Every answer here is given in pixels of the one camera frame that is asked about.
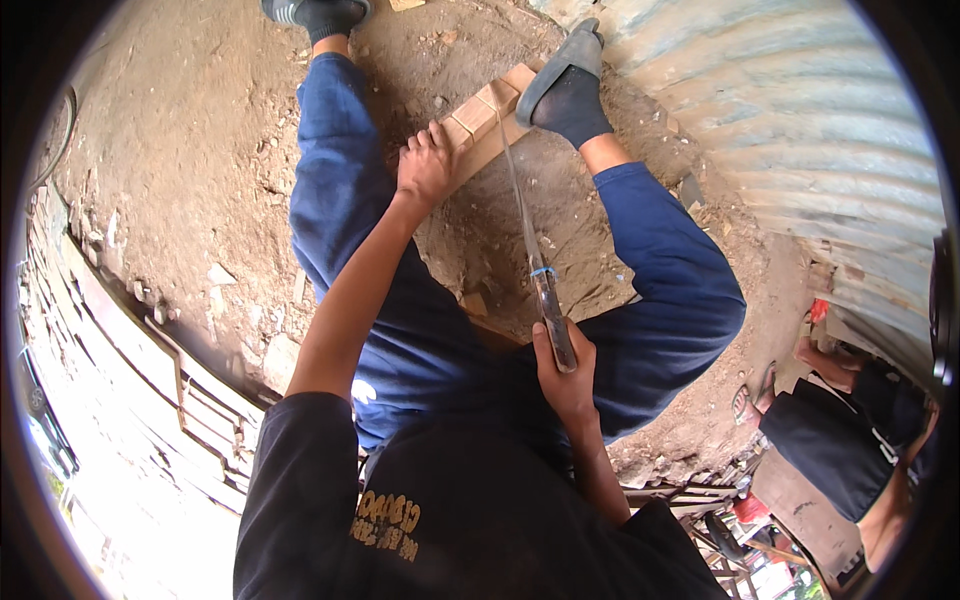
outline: hand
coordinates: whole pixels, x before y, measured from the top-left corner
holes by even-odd
[[[444,128],[431,120],[429,131],[411,135],[400,149],[395,199],[409,203],[421,218],[450,194],[450,180],[466,146],[450,151]]]
[[[559,372],[553,358],[553,346],[546,332],[546,325],[534,323],[534,353],[537,355],[537,379],[543,397],[556,411],[564,428],[569,432],[593,422],[598,414],[593,406],[593,368],[596,365],[597,348],[569,318],[566,330],[570,344],[577,357],[577,370]]]

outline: black sock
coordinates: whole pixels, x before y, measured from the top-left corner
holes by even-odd
[[[613,132],[600,106],[600,80],[572,64],[537,102],[530,121],[559,133],[577,149],[592,137]]]
[[[310,34],[310,45],[336,34],[350,35],[364,17],[364,7],[352,0],[306,0],[297,7],[294,20]]]

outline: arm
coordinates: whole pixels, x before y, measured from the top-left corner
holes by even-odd
[[[407,140],[407,148],[400,151],[394,198],[317,306],[287,396],[330,392],[350,398],[360,351],[390,290],[396,265],[414,230],[448,195],[450,176],[463,149],[451,154],[436,121],[430,121],[429,132]]]
[[[580,494],[615,527],[630,518],[627,497],[613,473],[600,433],[600,414],[593,406],[593,367],[596,347],[570,319],[566,320],[570,343],[577,356],[577,370],[557,371],[553,349],[543,323],[533,329],[540,388],[564,424],[573,452],[573,474]]]

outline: gray slide sandal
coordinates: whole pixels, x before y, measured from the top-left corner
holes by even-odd
[[[603,61],[600,58],[603,52],[603,36],[596,33],[599,26],[600,20],[597,18],[581,21],[566,37],[557,54],[547,61],[537,77],[530,82],[520,96],[519,102],[516,103],[516,121],[521,127],[527,129],[533,127],[530,118],[540,98],[571,64],[600,79],[600,71],[603,68]]]

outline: black t-shirt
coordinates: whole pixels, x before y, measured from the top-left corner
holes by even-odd
[[[510,439],[401,432],[359,504],[356,448],[341,398],[298,394],[267,412],[234,597],[728,597],[663,502],[614,528]]]

